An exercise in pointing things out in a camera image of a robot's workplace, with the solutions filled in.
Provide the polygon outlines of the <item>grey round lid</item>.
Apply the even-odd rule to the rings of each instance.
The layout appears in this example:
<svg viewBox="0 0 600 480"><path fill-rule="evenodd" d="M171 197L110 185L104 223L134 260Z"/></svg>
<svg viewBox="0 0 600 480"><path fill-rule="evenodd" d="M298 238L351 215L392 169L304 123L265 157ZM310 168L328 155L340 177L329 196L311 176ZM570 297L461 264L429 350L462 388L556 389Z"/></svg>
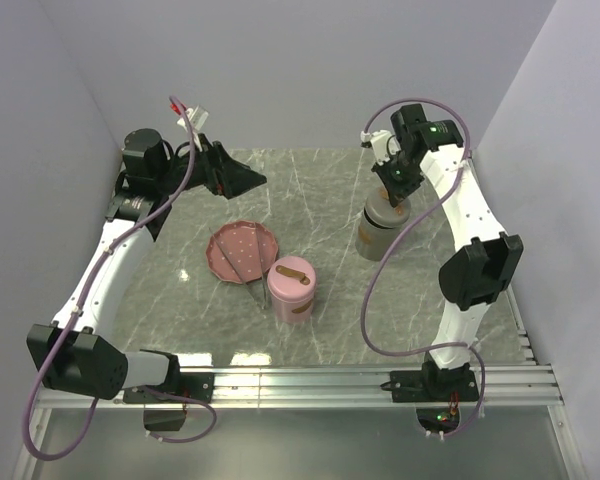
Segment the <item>grey round lid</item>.
<svg viewBox="0 0 600 480"><path fill-rule="evenodd" d="M401 228L410 218L411 203L405 199L397 206L392 206L386 189L376 187L367 196L363 214L369 223L378 228Z"/></svg>

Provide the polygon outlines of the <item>grey cylindrical lunch container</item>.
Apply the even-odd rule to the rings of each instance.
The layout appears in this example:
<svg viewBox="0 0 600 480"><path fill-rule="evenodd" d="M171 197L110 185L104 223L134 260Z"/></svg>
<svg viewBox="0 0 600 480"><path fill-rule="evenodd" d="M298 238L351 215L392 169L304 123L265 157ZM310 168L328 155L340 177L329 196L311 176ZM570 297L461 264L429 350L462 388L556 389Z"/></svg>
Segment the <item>grey cylindrical lunch container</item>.
<svg viewBox="0 0 600 480"><path fill-rule="evenodd" d="M401 230L401 227L379 228L362 219L357 229L356 250L362 258L378 262L384 257Z"/></svg>

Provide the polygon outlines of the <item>pink round lid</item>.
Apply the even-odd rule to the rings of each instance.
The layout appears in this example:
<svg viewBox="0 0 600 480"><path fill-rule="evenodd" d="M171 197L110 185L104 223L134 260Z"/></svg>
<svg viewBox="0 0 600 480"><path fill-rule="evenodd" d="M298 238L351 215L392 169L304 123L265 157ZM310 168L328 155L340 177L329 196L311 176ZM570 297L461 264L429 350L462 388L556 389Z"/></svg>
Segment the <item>pink round lid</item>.
<svg viewBox="0 0 600 480"><path fill-rule="evenodd" d="M271 266L267 282L275 298L296 302L314 295L317 277L314 267L307 260L286 256Z"/></svg>

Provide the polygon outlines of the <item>metal kitchen tongs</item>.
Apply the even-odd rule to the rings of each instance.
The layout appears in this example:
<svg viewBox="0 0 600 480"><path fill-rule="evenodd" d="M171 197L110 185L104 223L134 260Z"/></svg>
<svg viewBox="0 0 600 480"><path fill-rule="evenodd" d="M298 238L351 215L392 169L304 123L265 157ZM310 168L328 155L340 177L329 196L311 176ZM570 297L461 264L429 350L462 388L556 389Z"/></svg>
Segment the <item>metal kitchen tongs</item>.
<svg viewBox="0 0 600 480"><path fill-rule="evenodd" d="M209 270L219 280L245 287L256 306L265 309L265 273L269 265L266 248L262 225L237 221L211 231L205 255Z"/></svg>

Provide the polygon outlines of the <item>pink cylindrical lunch container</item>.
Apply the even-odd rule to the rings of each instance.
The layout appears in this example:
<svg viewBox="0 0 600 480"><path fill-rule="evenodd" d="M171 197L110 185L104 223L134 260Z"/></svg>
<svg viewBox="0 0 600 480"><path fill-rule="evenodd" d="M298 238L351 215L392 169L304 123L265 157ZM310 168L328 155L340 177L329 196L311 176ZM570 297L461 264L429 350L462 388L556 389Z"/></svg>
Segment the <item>pink cylindrical lunch container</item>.
<svg viewBox="0 0 600 480"><path fill-rule="evenodd" d="M271 302L278 321L288 324L303 323L309 320L314 306L312 293L298 297L281 297L271 294Z"/></svg>

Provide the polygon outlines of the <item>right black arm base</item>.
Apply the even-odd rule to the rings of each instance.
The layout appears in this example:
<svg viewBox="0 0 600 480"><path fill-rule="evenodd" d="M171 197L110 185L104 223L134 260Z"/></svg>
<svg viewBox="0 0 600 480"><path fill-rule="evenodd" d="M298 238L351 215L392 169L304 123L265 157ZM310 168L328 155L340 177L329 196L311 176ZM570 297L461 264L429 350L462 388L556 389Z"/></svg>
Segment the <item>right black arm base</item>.
<svg viewBox="0 0 600 480"><path fill-rule="evenodd" d="M484 389L468 363L454 369L441 369L425 361L419 371L394 370L380 389L393 403L441 403L442 407L417 407L416 417L427 435L444 439L461 430L460 404L475 402L481 407Z"/></svg>

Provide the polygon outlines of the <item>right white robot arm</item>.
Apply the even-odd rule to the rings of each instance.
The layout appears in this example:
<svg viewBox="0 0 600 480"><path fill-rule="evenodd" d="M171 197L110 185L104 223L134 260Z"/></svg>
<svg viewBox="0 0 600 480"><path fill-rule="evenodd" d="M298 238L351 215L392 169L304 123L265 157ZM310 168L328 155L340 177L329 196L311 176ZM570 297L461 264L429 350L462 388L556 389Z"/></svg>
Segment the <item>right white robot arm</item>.
<svg viewBox="0 0 600 480"><path fill-rule="evenodd" d="M392 129L364 127L360 138L372 149L373 172L389 203L397 206L423 182L437 195L452 232L454 253L439 270L445 305L433 347L436 365L421 376L424 393L435 400L453 392L453 370L464 367L478 327L519 264L523 243L507 233L487 204L470 167L471 141L466 123L452 112L447 120L430 120L422 98L386 105Z"/></svg>

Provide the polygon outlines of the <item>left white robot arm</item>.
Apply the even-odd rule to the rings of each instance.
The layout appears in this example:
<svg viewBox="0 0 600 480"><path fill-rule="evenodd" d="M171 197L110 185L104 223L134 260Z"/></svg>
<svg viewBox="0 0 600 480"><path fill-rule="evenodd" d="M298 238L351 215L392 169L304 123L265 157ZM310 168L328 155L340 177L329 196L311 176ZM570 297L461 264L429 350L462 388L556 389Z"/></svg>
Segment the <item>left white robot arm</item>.
<svg viewBox="0 0 600 480"><path fill-rule="evenodd" d="M123 169L87 270L52 321L35 324L28 333L26 344L38 371L36 388L110 400L122 390L146 386L160 402L181 393L176 355L155 350L125 353L110 343L124 293L178 194L203 186L233 199L267 181L203 134L195 135L190 153L180 155L150 128L125 137Z"/></svg>

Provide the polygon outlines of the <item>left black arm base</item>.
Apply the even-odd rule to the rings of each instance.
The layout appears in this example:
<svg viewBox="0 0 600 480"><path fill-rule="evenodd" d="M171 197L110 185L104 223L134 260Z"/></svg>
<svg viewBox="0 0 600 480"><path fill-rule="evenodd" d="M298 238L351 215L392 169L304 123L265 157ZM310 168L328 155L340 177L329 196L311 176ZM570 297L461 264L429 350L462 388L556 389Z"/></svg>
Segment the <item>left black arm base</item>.
<svg viewBox="0 0 600 480"><path fill-rule="evenodd" d="M153 437L180 432L196 408L210 414L210 424L195 437L208 434L215 426L217 413L211 406L215 374L211 372L181 373L174 386L139 386L126 389L124 405L143 407L143 425Z"/></svg>

